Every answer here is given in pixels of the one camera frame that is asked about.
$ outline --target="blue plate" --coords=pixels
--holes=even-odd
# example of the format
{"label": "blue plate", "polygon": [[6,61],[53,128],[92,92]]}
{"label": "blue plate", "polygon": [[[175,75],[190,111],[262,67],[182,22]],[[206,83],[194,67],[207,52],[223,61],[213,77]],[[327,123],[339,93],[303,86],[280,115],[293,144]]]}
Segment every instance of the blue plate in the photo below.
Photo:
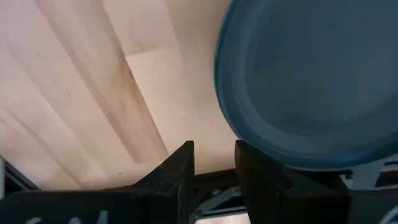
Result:
{"label": "blue plate", "polygon": [[235,0],[215,86],[239,138],[340,170],[398,152],[398,1]]}

